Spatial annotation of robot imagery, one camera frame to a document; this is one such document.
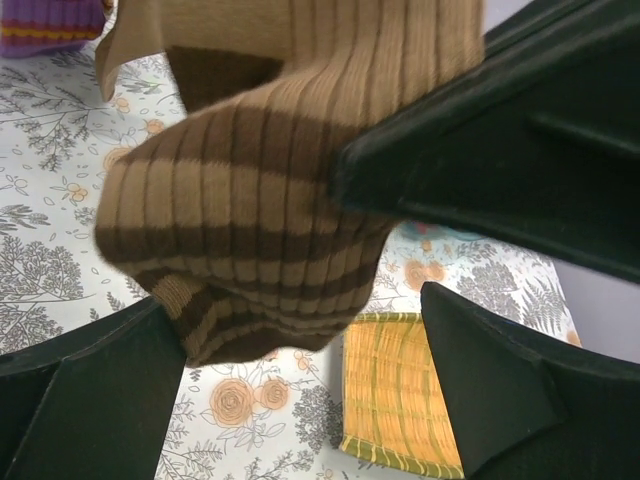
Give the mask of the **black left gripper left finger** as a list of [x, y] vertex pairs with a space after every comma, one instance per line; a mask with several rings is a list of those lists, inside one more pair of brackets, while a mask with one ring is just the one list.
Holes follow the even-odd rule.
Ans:
[[2, 479], [153, 479], [184, 366], [151, 298], [2, 355]]

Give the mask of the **brown cream striped sock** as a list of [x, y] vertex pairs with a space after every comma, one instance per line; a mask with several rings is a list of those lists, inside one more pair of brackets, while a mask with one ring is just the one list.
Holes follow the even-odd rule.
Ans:
[[191, 366], [324, 348], [366, 305], [394, 221], [328, 197], [336, 153], [484, 57], [480, 1], [122, 1], [102, 93], [165, 53], [187, 115], [109, 169], [103, 258]]

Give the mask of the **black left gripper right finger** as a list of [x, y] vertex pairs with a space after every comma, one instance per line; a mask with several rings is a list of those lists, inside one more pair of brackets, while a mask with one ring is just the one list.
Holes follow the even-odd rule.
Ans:
[[636, 479], [639, 366], [500, 317], [438, 283], [427, 340], [468, 479]]

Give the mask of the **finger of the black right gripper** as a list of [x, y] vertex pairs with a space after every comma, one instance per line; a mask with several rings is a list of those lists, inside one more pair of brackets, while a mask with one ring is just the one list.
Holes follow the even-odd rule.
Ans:
[[486, 60], [351, 142], [331, 197], [639, 279], [639, 5], [534, 1]]

